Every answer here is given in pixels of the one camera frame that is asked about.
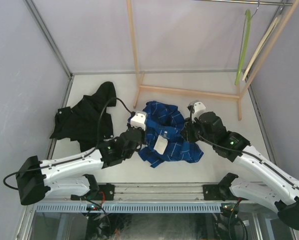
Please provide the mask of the blue plaid shirt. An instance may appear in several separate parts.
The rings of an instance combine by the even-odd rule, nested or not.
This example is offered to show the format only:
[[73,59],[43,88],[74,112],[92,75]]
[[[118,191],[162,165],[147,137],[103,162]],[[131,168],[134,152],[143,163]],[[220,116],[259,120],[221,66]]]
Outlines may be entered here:
[[143,161],[149,162],[152,168],[164,162],[200,161],[204,152],[198,144],[182,136],[186,120],[176,105],[148,101],[143,111],[146,113],[145,147],[138,152]]

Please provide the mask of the black shirt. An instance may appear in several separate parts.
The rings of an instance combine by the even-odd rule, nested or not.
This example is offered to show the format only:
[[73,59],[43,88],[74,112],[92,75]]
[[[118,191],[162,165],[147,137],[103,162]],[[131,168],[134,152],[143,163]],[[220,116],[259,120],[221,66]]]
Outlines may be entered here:
[[114,84],[106,81],[94,94],[84,95],[75,106],[58,109],[50,138],[77,141],[81,152],[95,147],[97,141],[110,139],[114,135],[112,117],[107,112],[100,114],[106,102],[115,97]]

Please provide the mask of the wooden clothes rack frame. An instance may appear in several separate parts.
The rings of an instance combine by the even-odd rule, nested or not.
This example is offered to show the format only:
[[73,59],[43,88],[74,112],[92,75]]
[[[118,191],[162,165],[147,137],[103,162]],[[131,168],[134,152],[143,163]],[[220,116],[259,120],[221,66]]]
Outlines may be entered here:
[[270,54],[274,44],[277,42],[283,29],[285,28],[285,26],[287,25],[291,16],[295,12],[297,6],[299,5],[299,0],[282,1],[282,2],[283,3],[290,2],[290,3],[293,3],[293,5],[292,6],[282,6],[281,5],[280,9],[276,11],[274,19],[279,15],[281,15],[281,18],[280,18],[276,28],[272,31],[271,35],[265,42],[264,47],[260,51],[255,62],[253,63],[249,73],[247,74],[246,79],[244,81],[242,81],[242,77],[240,77],[239,84],[236,85],[236,91],[237,91],[236,94],[226,94],[226,93],[219,93],[219,92],[207,92],[207,91],[189,90],[189,89],[182,89],[182,88],[170,88],[170,87],[144,85],[143,81],[144,81],[144,77],[145,77],[145,72],[143,72],[143,71],[141,72],[140,68],[139,68],[132,2],[130,0],[127,0],[126,6],[127,6],[127,15],[128,15],[128,21],[129,21],[129,32],[130,32],[130,38],[131,38],[132,55],[133,55],[135,77],[136,77],[136,84],[137,84],[137,91],[136,91],[133,107],[135,108],[137,106],[140,93],[144,92],[144,91],[166,93],[166,94],[176,94],[176,95],[183,95],[183,96],[199,96],[199,97],[205,97],[205,98],[215,98],[215,99],[220,99],[220,100],[237,102],[237,118],[239,121],[241,121],[242,120],[242,99],[243,99],[244,95],[246,94],[246,92],[248,91],[253,80],[255,79],[257,73],[261,69],[262,65],[264,64],[266,58]]

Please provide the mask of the beige wooden hanger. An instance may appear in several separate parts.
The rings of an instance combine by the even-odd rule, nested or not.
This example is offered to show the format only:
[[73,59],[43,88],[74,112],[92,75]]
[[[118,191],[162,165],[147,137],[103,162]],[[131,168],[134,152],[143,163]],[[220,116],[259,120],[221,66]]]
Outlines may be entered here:
[[248,73],[252,68],[253,63],[255,62],[256,58],[260,54],[262,48],[264,47],[264,45],[265,45],[266,41],[268,40],[268,38],[270,37],[271,33],[276,28],[277,24],[280,21],[280,18],[281,18],[281,15],[278,15],[269,25],[268,29],[266,30],[265,34],[263,35],[262,39],[260,40],[256,50],[254,51],[249,63],[247,64],[247,67],[245,68],[245,72],[243,73],[243,76],[241,79],[242,81],[246,80]]

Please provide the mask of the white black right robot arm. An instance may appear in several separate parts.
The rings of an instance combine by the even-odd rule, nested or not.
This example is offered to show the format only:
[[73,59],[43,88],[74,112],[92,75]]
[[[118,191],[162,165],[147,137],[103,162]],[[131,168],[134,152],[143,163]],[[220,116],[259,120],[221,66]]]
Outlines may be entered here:
[[248,139],[229,131],[213,111],[190,110],[186,120],[189,138],[212,147],[229,160],[259,177],[264,185],[251,183],[234,173],[228,173],[219,183],[219,194],[229,200],[243,198],[273,212],[288,227],[299,231],[299,180],[264,157]]

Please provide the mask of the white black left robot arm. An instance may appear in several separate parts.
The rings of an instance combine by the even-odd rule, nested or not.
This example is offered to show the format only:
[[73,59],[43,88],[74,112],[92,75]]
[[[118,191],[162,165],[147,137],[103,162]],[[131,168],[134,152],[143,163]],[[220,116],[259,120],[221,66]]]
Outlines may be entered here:
[[76,155],[50,160],[31,156],[15,175],[20,203],[28,206],[56,196],[94,200],[99,195],[99,186],[93,171],[121,164],[144,143],[144,130],[131,127],[120,136]]

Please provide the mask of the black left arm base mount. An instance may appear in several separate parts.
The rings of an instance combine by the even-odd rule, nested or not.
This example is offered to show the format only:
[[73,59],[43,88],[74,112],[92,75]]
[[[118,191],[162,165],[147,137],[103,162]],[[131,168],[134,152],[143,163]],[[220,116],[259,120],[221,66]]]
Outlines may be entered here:
[[105,199],[106,201],[113,201],[115,196],[115,185],[106,183],[106,184],[99,184],[99,191],[94,198],[97,201],[101,201]]

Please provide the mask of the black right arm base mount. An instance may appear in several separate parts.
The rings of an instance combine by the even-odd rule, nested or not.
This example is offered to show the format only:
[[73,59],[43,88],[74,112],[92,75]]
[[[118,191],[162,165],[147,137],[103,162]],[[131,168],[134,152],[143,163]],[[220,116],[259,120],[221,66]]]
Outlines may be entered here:
[[202,186],[202,190],[203,190],[203,198],[205,201],[223,200],[218,184],[204,184]]

